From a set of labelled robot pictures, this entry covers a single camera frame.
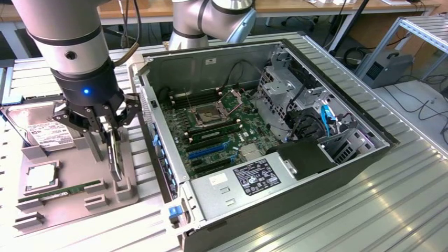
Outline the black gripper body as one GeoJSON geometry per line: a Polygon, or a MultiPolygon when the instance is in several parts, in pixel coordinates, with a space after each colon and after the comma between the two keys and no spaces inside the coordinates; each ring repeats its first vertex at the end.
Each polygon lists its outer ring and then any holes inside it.
{"type": "Polygon", "coordinates": [[[54,69],[50,72],[62,91],[63,103],[91,106],[98,117],[106,115],[103,106],[117,110],[123,94],[117,85],[113,62],[105,62],[98,69],[79,75],[61,73],[54,69]]]}

